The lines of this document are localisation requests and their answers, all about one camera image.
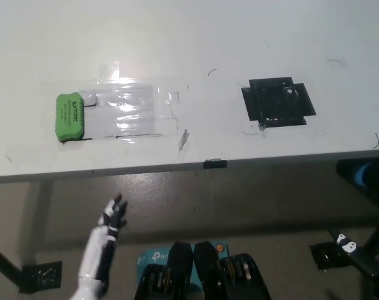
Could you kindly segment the white and black left hand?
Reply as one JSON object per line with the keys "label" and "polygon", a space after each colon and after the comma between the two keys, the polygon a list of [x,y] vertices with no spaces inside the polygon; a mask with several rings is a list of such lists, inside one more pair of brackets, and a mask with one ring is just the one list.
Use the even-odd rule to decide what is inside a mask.
{"label": "white and black left hand", "polygon": [[78,271],[78,286],[71,299],[101,299],[108,291],[109,273],[128,203],[113,197],[91,230]]}

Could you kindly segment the black and white right hand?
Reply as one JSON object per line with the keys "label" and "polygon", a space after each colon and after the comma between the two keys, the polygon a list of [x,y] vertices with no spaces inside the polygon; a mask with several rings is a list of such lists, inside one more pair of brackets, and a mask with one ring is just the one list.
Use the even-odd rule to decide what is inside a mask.
{"label": "black and white right hand", "polygon": [[379,261],[344,235],[338,228],[329,228],[329,233],[340,251],[343,252],[363,275],[372,280],[379,280]]}

